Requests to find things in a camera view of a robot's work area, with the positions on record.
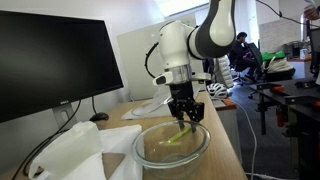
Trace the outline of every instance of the bag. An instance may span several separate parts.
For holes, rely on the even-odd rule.
[[[287,58],[276,59],[276,56],[274,56],[270,60],[269,65],[267,65],[267,61],[264,61],[261,69],[269,74],[289,71],[290,69],[293,69],[293,66],[288,63]]]
[[[263,62],[269,61],[273,57],[276,57],[276,59],[283,59],[286,57],[286,55],[283,51],[278,51],[276,53],[267,53],[267,52],[262,53],[262,61]]]

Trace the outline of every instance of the white cable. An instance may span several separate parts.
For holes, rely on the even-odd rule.
[[[129,95],[130,95],[131,102],[134,102],[134,99],[133,99],[131,93]]]
[[[281,178],[276,178],[272,176],[267,176],[264,174],[252,174],[252,176],[257,176],[262,180],[297,180],[297,179],[281,179]]]
[[[253,150],[253,156],[252,156],[252,163],[251,163],[251,180],[253,180],[253,174],[254,174],[254,162],[255,162],[255,159],[256,159],[256,152],[257,152],[257,138],[256,138],[256,134],[252,128],[252,125],[251,125],[251,121],[250,121],[250,118],[249,118],[249,115],[247,113],[247,111],[244,109],[243,106],[241,106],[239,103],[236,103],[234,101],[231,101],[231,100],[228,100],[228,99],[219,99],[219,100],[225,100],[225,101],[229,101],[229,102],[233,102],[235,104],[237,104],[242,110],[243,112],[245,113],[246,117],[247,117],[247,120],[248,120],[248,124],[250,126],[250,129],[251,129],[251,132],[252,132],[252,135],[253,135],[253,139],[254,139],[254,150]]]

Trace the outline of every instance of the clear glass bowl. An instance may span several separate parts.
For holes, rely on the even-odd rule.
[[[191,121],[172,121],[153,126],[133,142],[135,161],[157,179],[184,179],[201,161],[210,143],[208,130]]]

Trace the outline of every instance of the table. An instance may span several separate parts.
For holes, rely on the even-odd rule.
[[[299,170],[301,180],[320,178],[320,107],[312,105],[313,102],[320,101],[320,87],[296,87],[298,82],[309,83],[314,80],[303,78],[251,86],[259,93],[258,110],[263,135],[266,134],[266,108],[274,105],[287,108],[288,133],[285,135],[290,137],[292,167]],[[284,88],[272,90],[279,85]]]
[[[207,92],[200,92],[196,98],[197,102],[205,103],[204,119],[201,124],[204,125],[211,134],[211,142],[203,154],[203,160],[194,172],[190,179],[192,180],[206,180],[206,179],[221,179],[221,180],[247,180],[245,172],[237,158],[237,155],[232,148],[226,131],[220,121],[216,109],[214,108],[211,99]],[[174,121],[173,117],[157,117],[147,119],[136,119],[136,120],[121,120],[121,116],[132,108],[135,108],[142,104],[144,101],[136,101],[129,103],[118,104],[113,108],[109,114],[108,121],[99,121],[97,125],[101,128],[110,129],[123,127],[128,125],[140,124],[142,130],[146,130],[156,124]],[[15,169],[8,171],[7,173],[0,175],[0,179],[9,179],[12,177]],[[150,175],[144,171],[144,180],[149,180]],[[27,179],[26,177],[19,176],[19,179]]]
[[[229,137],[240,162],[242,163],[241,146],[237,119],[237,105],[230,98],[222,100],[224,107],[216,107],[222,125]]]
[[[313,74],[310,73],[311,60],[312,58],[288,60],[289,64],[291,64],[296,69],[296,72],[293,75],[293,79],[313,76]]]

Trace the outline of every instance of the electronic equipment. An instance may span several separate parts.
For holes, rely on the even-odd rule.
[[[104,21],[0,11],[0,24],[0,122],[123,87]]]
[[[300,41],[292,41],[284,44],[283,46],[287,59],[295,59],[300,58],[300,49],[305,46],[305,43]]]
[[[320,64],[320,28],[310,29],[310,46],[312,54],[310,71],[318,74]]]

